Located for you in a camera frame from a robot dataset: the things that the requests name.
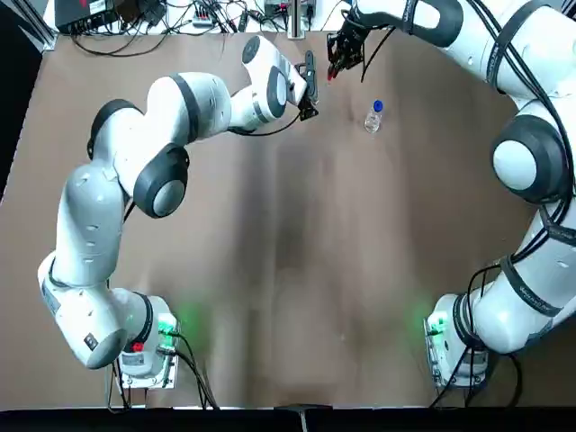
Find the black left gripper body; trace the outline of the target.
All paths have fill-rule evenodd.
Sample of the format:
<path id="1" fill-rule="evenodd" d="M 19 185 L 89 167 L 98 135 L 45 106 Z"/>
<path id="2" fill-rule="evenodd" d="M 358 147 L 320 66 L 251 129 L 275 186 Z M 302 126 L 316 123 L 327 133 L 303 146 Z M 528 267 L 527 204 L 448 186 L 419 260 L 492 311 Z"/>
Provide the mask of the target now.
<path id="1" fill-rule="evenodd" d="M 315 56 L 311 50 L 304 54 L 303 62 L 295 65 L 297 72 L 306 82 L 305 98 L 312 104 L 318 103 L 318 83 Z"/>

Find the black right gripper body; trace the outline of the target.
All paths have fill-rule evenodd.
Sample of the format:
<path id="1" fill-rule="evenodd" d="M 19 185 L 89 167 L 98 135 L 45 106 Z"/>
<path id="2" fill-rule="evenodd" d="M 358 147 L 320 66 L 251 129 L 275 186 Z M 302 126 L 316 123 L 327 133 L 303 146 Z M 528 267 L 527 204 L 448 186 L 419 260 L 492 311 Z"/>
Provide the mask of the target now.
<path id="1" fill-rule="evenodd" d="M 344 22 L 337 32 L 337 54 L 360 54 L 367 38 L 367 28 L 352 13 L 343 13 Z"/>

